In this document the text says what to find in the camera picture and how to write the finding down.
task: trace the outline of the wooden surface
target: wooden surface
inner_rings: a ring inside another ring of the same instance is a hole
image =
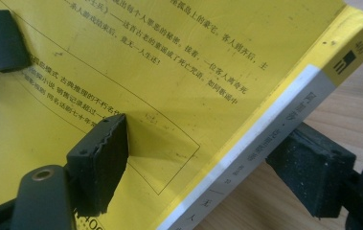
[[[363,9],[363,0],[347,0]],[[306,123],[357,155],[363,169],[363,65]],[[195,229],[344,229],[347,216],[313,218],[267,164],[262,163]]]

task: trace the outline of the white book spine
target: white book spine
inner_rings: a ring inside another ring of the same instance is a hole
[[[158,229],[193,229],[335,88],[321,69],[309,65]]]

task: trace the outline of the book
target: book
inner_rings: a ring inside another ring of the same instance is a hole
[[[33,65],[0,74],[0,203],[124,113],[129,159],[78,229],[191,229],[363,62],[342,1],[0,0]]]

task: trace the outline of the metal screw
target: metal screw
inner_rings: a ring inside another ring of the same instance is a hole
[[[51,169],[44,169],[41,171],[36,172],[35,174],[32,175],[32,180],[34,181],[42,181],[45,179],[48,179],[50,177],[52,177],[54,174],[54,171]]]

